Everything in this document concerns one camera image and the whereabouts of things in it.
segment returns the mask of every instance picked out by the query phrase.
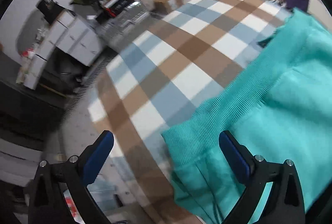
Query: blue gripper pad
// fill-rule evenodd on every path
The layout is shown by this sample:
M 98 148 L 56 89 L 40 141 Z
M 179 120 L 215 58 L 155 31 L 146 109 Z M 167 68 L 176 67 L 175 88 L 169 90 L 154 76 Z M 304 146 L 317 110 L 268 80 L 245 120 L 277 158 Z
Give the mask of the blue gripper pad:
M 83 167 L 82 183 L 84 186 L 92 184 L 96 180 L 113 146 L 114 136 L 108 131 Z
M 225 131 L 219 135 L 219 147 L 238 182 L 246 185 L 250 177 L 250 167 Z

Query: ribbed cloth edge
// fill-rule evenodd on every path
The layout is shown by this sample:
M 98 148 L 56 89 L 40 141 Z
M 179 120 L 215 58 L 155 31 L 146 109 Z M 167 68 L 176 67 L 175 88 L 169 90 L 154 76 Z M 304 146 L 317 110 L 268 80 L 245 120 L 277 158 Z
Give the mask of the ribbed cloth edge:
M 311 19 L 294 10 L 268 46 L 219 96 L 204 101 L 188 121 L 162 133 L 175 169 L 217 146 L 220 132 L 229 129 L 262 99 L 301 48 Z M 281 33 L 289 42 L 281 41 Z M 215 120 L 219 114 L 223 114 L 220 122 Z

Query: teal towel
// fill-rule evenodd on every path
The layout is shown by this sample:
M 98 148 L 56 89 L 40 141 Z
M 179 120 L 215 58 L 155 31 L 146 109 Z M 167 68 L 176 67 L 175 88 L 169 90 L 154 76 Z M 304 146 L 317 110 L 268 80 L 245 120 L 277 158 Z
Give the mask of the teal towel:
M 223 130 L 253 155 L 293 160 L 307 210 L 332 178 L 332 35 L 295 10 L 221 95 L 163 132 L 174 164 L 174 200 L 207 224 L 221 223 L 244 189 L 218 146 Z M 258 220 L 271 184 L 251 222 Z

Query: checkered rug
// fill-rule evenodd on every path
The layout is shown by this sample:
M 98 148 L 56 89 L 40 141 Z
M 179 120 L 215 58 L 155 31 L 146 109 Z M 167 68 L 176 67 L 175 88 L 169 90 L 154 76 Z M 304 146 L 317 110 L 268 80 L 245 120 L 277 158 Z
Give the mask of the checkered rug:
M 110 156 L 155 223 L 200 223 L 173 201 L 161 132 L 220 94 L 259 55 L 257 41 L 289 15 L 264 0 L 192 0 L 150 27 L 100 75 L 90 116 L 99 132 L 114 133 Z

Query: white cabinet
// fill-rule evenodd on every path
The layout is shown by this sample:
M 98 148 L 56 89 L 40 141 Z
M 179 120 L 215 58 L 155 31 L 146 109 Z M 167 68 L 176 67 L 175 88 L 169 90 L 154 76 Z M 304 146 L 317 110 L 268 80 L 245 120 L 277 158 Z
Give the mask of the white cabinet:
M 29 72 L 26 74 L 24 79 L 24 85 L 28 88 L 35 89 L 38 83 L 40 76 L 46 66 L 46 60 L 42 59 L 38 55 L 34 55 L 29 68 Z
M 89 29 L 69 54 L 84 65 L 90 66 L 103 48 L 102 40 Z
M 52 44 L 49 40 L 44 40 L 39 48 L 37 49 L 36 54 L 40 57 L 42 57 L 45 60 L 48 60 L 51 56 L 55 46 Z
M 64 25 L 66 28 L 70 27 L 71 23 L 73 23 L 75 17 L 69 12 L 63 12 L 63 14 L 58 18 L 58 21 Z
M 56 44 L 56 42 L 60 39 L 61 35 L 65 32 L 67 28 L 62 25 L 60 22 L 55 21 L 51 26 L 49 31 L 49 35 L 46 40 L 51 42 L 52 44 Z
M 88 27 L 81 20 L 76 19 L 68 31 L 64 34 L 64 37 L 56 44 L 56 46 L 68 53 L 72 46 L 82 37 Z

